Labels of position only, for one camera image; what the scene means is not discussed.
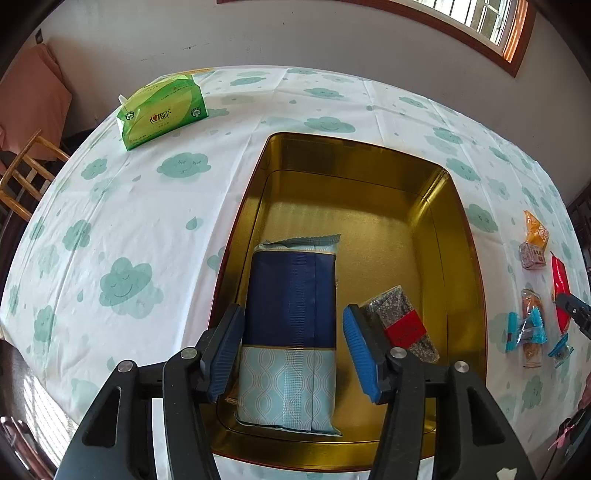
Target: yellow snack wrapper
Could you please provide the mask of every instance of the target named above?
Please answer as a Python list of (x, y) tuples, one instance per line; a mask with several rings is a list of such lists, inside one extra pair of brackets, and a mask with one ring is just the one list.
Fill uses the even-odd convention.
[(201, 88), (190, 74), (162, 78), (123, 100), (117, 123), (127, 150), (207, 117)]
[(530, 212), (524, 210), (524, 213), (525, 225), (527, 226), (527, 237), (525, 241), (539, 247), (540, 250), (542, 250), (542, 253), (544, 253), (546, 245), (548, 244), (548, 238), (550, 238), (550, 233)]

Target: gold tray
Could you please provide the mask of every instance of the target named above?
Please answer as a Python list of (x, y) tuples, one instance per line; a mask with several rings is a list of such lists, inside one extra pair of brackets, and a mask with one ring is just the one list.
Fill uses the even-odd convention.
[[(216, 406), (202, 407), (218, 455), (287, 469), (369, 469), (386, 406), (373, 405), (361, 390), (341, 314), (349, 303), (399, 284), (423, 319), (440, 363), (467, 361), (485, 379), (482, 281), (449, 174), (426, 160), (349, 140), (285, 133), (269, 138), (230, 236), (210, 325), (218, 323), (229, 303), (246, 304), (254, 246), (333, 233), (341, 234), (333, 425), (343, 436), (241, 425), (235, 417), (234, 387)], [(424, 456), (434, 452), (435, 426), (435, 402), (429, 399)]]

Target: white tablecloth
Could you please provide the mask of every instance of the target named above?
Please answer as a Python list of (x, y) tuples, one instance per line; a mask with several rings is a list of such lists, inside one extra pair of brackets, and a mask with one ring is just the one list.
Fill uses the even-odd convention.
[[(541, 368), (522, 368), (521, 351), (504, 345), (525, 286), (542, 297), (548, 336), (558, 339), (550, 251), (572, 293), (589, 301), (572, 224), (540, 165), (483, 125), (383, 83), (277, 67), (196, 78), (207, 119), (127, 152), (109, 116), (47, 190), (19, 245), (2, 333), (65, 412), (79, 421), (119, 361), (160, 362), (195, 344), (253, 168), (271, 134), (293, 131), (383, 145), (451, 172), (485, 288), (488, 388), (526, 452), (553, 437), (576, 408), (591, 343), (571, 325), (575, 350), (558, 370), (545, 355)], [(550, 231), (545, 270), (521, 267), (524, 209)]]

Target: silver bolt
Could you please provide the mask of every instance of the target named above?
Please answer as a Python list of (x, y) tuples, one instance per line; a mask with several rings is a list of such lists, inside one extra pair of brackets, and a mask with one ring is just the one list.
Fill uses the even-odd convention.
[(465, 374), (468, 370), (470, 370), (470, 365), (462, 360), (457, 361), (453, 364), (454, 368), (459, 371), (461, 374)]
[(124, 374), (129, 372), (129, 370), (131, 370), (133, 367), (134, 363), (131, 360), (123, 360), (122, 362), (119, 362), (119, 365), (117, 365), (117, 371)]
[(404, 358), (406, 356), (406, 350), (402, 347), (395, 346), (390, 350), (390, 355), (394, 358)]
[(197, 356), (197, 351), (192, 346), (189, 346), (187, 348), (183, 348), (181, 350), (181, 358), (184, 358), (185, 360), (191, 360), (192, 358), (195, 358), (196, 356)]

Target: white wall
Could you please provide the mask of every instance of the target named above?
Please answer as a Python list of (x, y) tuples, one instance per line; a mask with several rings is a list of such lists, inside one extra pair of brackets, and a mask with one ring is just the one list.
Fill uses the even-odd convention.
[(432, 98), (538, 160), (566, 203), (591, 179), (591, 83), (537, 16), (516, 79), (464, 44), (332, 0), (66, 0), (42, 25), (74, 94), (67, 132), (168, 72), (278, 64), (351, 73)]

